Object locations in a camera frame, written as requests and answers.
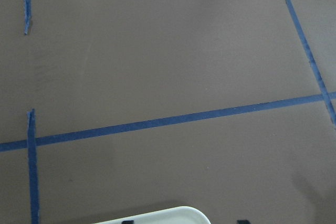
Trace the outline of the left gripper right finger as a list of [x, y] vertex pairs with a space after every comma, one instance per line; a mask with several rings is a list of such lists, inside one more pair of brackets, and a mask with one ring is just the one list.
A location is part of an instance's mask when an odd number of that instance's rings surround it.
[[249, 220], [246, 220], [246, 219], [244, 219], [244, 220], [237, 220], [236, 223], [237, 224], [249, 224]]

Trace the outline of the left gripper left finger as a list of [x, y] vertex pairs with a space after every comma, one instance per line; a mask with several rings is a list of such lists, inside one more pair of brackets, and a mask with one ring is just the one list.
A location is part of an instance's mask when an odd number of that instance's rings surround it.
[[124, 220], [123, 224], [134, 224], [134, 220]]

